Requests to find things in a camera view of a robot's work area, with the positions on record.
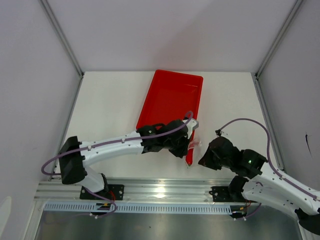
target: gray wall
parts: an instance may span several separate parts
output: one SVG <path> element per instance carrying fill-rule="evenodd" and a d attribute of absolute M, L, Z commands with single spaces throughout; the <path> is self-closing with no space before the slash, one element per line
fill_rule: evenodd
<path fill-rule="evenodd" d="M 319 0 L 305 1 L 263 72 L 261 85 L 287 172 L 320 190 Z"/>
<path fill-rule="evenodd" d="M 79 79 L 38 1 L 2 2 L 0 30 L 0 202 L 13 200 L 2 239 L 18 240 Z"/>
<path fill-rule="evenodd" d="M 49 0 L 84 71 L 255 72 L 296 0 Z"/>

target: white table surface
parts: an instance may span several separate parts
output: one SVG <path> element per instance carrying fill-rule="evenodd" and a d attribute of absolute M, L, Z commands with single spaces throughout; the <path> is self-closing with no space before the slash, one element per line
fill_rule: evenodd
<path fill-rule="evenodd" d="M 193 165 L 163 149 L 158 153 L 125 155 L 96 163 L 91 167 L 107 178 L 152 179 L 232 179 L 229 169 L 214 171 L 198 165 L 215 130 L 235 118 L 264 122 L 252 76 L 249 72 L 185 72 L 203 77 L 195 131 L 202 146 L 193 153 Z M 153 71 L 86 72 L 72 114 L 66 138 L 96 141 L 122 136 L 135 130 Z M 251 122 L 235 122 L 225 129 L 233 144 L 266 156 L 267 137 Z M 275 157 L 271 149 L 271 159 Z"/>

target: metal frame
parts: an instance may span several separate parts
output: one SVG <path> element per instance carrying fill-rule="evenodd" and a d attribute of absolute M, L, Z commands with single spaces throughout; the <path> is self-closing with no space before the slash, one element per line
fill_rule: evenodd
<path fill-rule="evenodd" d="M 275 52 L 277 51 L 280 43 L 284 39 L 286 33 L 288 32 L 289 27 L 292 25 L 293 20 L 297 16 L 299 10 L 301 9 L 303 3 L 305 0 L 297 0 L 295 4 L 293 5 L 291 11 L 289 12 L 288 16 L 286 17 L 282 27 L 280 28 L 278 34 L 276 35 L 275 39 L 273 40 L 271 47 L 269 48 L 268 52 L 266 53 L 257 73 L 256 77 L 257 79 L 260 78 L 262 72 L 264 71 L 267 64 L 270 62 L 272 57 L 274 56 Z"/>
<path fill-rule="evenodd" d="M 274 125 L 272 124 L 272 120 L 268 111 L 267 103 L 264 97 L 264 94 L 262 92 L 260 82 L 257 80 L 256 76 L 252 74 L 252 79 L 253 79 L 253 84 L 255 87 L 256 95 L 258 97 L 260 107 L 262 110 L 262 115 L 265 121 L 266 128 L 268 129 L 270 133 L 270 138 L 271 138 L 271 145 L 272 149 L 274 152 L 275 160 L 278 165 L 278 168 L 280 170 L 285 171 L 285 164 L 284 164 L 284 159 L 283 159 L 283 154 L 278 142 L 278 139 L 276 137 L 276 131 L 274 129 Z"/>
<path fill-rule="evenodd" d="M 72 50 L 72 48 L 70 47 L 69 41 L 66 38 L 66 35 L 64 34 L 64 31 L 62 30 L 48 0 L 38 0 L 45 15 L 47 16 L 52 29 L 54 30 L 54 32 L 56 33 L 56 36 L 58 37 L 65 53 L 67 54 L 67 56 L 69 57 L 70 61 L 72 62 L 77 74 L 79 75 L 79 77 L 81 78 L 84 75 L 84 72 L 82 71 L 79 62 L 74 54 L 74 51 Z"/>
<path fill-rule="evenodd" d="M 71 109 L 70 109 L 70 111 L 68 113 L 68 118 L 67 118 L 66 124 L 65 124 L 65 127 L 63 129 L 62 136 L 61 136 L 61 138 L 59 140 L 59 144 L 57 146 L 57 149 L 55 150 L 55 152 L 57 154 L 60 151 L 60 149 L 62 148 L 62 146 L 64 145 L 65 138 L 66 138 L 66 135 L 67 135 L 67 132 L 68 132 L 68 128 L 69 128 L 69 125 L 70 125 L 71 117 L 72 117 L 72 114 L 73 114 L 75 106 L 76 106 L 76 102 L 77 102 L 77 99 L 78 99 L 78 95 L 79 95 L 79 92 L 80 92 L 80 88 L 81 88 L 83 79 L 84 79 L 84 76 L 81 76 L 80 81 L 78 83 L 78 86 L 76 87 L 76 91 L 75 91 L 75 94 L 74 94 L 74 97 L 73 97 L 73 100 L 72 100 Z M 52 166 L 52 170 L 51 170 L 52 173 L 56 170 L 57 164 L 58 164 L 58 160 L 56 160 L 54 162 L 53 166 Z"/>
<path fill-rule="evenodd" d="M 61 137 L 60 146 L 65 139 L 70 119 L 75 107 L 75 103 L 78 97 L 80 86 L 82 83 L 82 78 L 84 72 L 82 71 L 78 60 L 59 24 L 48 0 L 38 0 L 43 11 L 45 12 L 54 32 L 56 33 L 63 49 L 65 50 L 67 56 L 72 62 L 77 74 L 79 75 L 80 82 L 77 86 L 77 91 L 74 96 L 74 101 L 70 109 L 69 118 L 66 123 L 63 135 Z M 286 32 L 288 31 L 290 25 L 292 24 L 295 16 L 298 14 L 305 0 L 297 0 L 291 9 L 289 15 L 287 16 L 284 24 L 282 25 L 280 31 L 278 32 L 275 40 L 273 41 L 269 51 L 264 57 L 257 73 L 253 77 L 254 86 L 257 92 L 257 96 L 262 109 L 263 117 L 266 122 L 266 126 L 270 131 L 272 147 L 275 153 L 276 160 L 278 162 L 278 167 L 283 169 L 284 163 L 280 150 L 279 143 L 276 138 L 274 127 L 270 118 L 270 114 L 266 105 L 266 101 L 263 96 L 263 92 L 259 83 L 259 77 L 261 76 L 263 70 L 265 69 L 268 62 L 271 60 L 275 54 L 278 46 L 283 40 Z M 110 184 L 118 183 L 125 184 L 125 202 L 133 204 L 161 204 L 161 205 L 185 205 L 192 204 L 194 206 L 198 205 L 209 205 L 212 206 L 212 196 L 209 195 L 211 186 L 228 186 L 229 180 L 176 180 L 176 179 L 111 179 Z M 81 187 L 78 185 L 65 186 L 62 185 L 60 180 L 50 179 L 50 181 L 41 182 L 39 188 L 36 192 L 32 214 L 29 218 L 28 226 L 25 230 L 22 240 L 34 240 L 37 234 L 38 225 L 42 216 L 42 212 L 48 200 L 54 199 L 54 201 L 64 201 L 64 202 L 76 202 L 80 203 L 79 192 Z M 214 203 L 215 205 L 227 205 L 228 203 Z"/>

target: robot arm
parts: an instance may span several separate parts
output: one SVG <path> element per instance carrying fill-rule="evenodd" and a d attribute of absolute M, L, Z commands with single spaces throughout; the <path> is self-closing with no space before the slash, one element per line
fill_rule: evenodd
<path fill-rule="evenodd" d="M 168 149 L 176 157 L 188 153 L 193 131 L 199 126 L 193 118 L 165 124 L 146 125 L 124 136 L 102 141 L 79 142 L 76 136 L 66 140 L 59 154 L 62 183 L 80 184 L 93 193 L 108 191 L 107 179 L 90 165 L 122 155 L 145 154 Z"/>
<path fill-rule="evenodd" d="M 299 220 L 303 228 L 320 235 L 320 191 L 274 168 L 259 153 L 250 149 L 240 151 L 219 136 L 209 143 L 199 164 L 214 170 L 226 167 L 237 174 L 228 187 L 230 196 L 282 211 Z"/>

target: red plastic tray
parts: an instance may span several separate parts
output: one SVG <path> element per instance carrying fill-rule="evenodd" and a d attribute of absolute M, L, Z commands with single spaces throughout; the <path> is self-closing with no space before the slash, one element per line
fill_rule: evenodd
<path fill-rule="evenodd" d="M 202 76 L 156 70 L 136 128 L 158 123 L 168 124 L 173 120 L 183 119 L 188 111 L 192 111 L 193 118 L 197 119 L 202 83 Z M 185 161 L 188 165 L 193 163 L 192 149 Z"/>

